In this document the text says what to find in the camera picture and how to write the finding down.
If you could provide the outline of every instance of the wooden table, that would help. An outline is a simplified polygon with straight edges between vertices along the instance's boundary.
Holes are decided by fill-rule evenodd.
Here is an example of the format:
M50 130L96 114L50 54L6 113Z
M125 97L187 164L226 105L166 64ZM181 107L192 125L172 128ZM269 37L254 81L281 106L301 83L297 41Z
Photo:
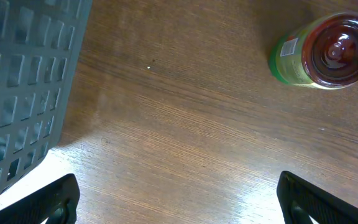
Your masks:
M267 66L280 36L345 9L358 1L94 0L40 185L74 172L78 223L283 223L283 170L358 207L358 83L290 87Z

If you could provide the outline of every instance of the wood grain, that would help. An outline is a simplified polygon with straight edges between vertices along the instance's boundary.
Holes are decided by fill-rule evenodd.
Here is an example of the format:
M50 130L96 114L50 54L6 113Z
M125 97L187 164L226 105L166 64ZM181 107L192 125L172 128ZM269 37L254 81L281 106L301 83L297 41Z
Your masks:
M285 32L346 9L358 1L95 0L43 162L76 174L78 223L283 223L283 170L358 207L358 83L290 87L267 66Z

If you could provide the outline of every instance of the gray plastic basket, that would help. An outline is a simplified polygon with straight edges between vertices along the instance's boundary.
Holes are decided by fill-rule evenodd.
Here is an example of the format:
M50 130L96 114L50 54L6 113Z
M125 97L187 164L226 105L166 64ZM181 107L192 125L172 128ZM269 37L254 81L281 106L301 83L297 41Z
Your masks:
M0 194L60 138L91 0L0 0Z

